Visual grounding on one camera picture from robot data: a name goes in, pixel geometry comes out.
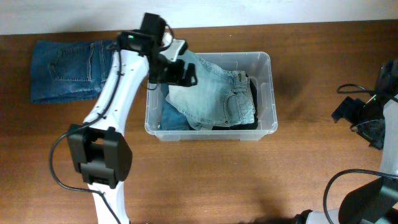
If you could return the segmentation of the light blue jeans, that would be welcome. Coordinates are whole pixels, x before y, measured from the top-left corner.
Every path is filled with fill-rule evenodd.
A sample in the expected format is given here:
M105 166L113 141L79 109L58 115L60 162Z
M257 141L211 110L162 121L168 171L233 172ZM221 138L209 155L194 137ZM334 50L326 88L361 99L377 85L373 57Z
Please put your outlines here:
M186 51L179 59L195 64L198 84L182 87L163 84L162 94L184 114L190 131L212 131L254 122L250 82L242 70L224 70L198 54Z

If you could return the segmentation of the medium blue jeans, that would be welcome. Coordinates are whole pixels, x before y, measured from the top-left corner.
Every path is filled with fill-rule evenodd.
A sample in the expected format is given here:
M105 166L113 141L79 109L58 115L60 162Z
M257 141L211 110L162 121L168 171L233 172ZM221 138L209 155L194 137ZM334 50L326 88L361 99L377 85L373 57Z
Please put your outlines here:
M191 127L186 116L180 113L167 100L164 100L159 129L161 131L189 131Z

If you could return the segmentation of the clear plastic storage bin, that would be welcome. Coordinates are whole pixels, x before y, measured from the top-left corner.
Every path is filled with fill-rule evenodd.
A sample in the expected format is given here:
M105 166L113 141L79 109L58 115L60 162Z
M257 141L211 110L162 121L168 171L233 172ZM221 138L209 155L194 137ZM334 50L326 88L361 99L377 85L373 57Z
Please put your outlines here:
M221 131L162 131L160 121L165 96L160 86L148 84L146 99L145 129L161 141L237 139L258 141L278 128L275 107L271 58L265 52L217 52L200 53L203 59L219 65L225 70L244 70L257 90L258 127L255 130Z

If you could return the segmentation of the black garment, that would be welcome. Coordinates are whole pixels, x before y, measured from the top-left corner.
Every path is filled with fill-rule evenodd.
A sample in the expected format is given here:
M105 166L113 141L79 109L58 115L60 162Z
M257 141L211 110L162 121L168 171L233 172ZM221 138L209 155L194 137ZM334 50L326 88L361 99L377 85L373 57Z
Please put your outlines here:
M222 127L222 126L213 126L212 130L213 131L221 131L221 130L250 130L250 129L257 129L258 127L258 106L257 106L257 88L253 81L246 75L247 80L250 82L250 91L252 95L252 101L254 105L254 122L253 123L247 123L247 124L237 124L234 126L229 126L229 127Z

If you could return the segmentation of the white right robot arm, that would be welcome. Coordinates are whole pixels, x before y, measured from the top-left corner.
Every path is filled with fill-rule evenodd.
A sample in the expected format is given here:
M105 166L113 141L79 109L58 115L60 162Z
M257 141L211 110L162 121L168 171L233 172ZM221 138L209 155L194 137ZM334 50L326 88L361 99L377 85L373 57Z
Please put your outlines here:
M323 210L303 211L292 223L397 223L397 60L381 67L374 89L344 84L337 92L370 94L367 102L346 97L331 117L347 120L352 132L382 151L380 169L347 169L335 174L325 187ZM330 210L327 197L331 185L346 174L374 175L376 179L348 193L338 209Z

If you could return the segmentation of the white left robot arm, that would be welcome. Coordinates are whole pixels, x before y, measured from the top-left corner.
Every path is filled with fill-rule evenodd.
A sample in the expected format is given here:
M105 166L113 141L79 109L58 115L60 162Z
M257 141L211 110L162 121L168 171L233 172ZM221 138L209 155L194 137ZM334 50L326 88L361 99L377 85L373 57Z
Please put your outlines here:
M110 48L113 62L98 101L83 124L64 135L75 170L93 194L98 223L129 223L124 204L124 181L132 151L125 138L127 116L144 79L150 84L191 87L198 83L195 66L178 59L185 40L165 32L166 21L145 13L139 29L122 31Z

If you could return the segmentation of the dark blue folded jeans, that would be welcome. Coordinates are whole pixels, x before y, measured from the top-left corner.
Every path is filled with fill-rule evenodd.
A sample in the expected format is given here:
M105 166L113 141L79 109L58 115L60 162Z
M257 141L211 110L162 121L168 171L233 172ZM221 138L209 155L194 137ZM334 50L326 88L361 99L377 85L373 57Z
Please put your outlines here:
M111 70L111 40L39 40L32 51L30 101L69 103L99 96Z

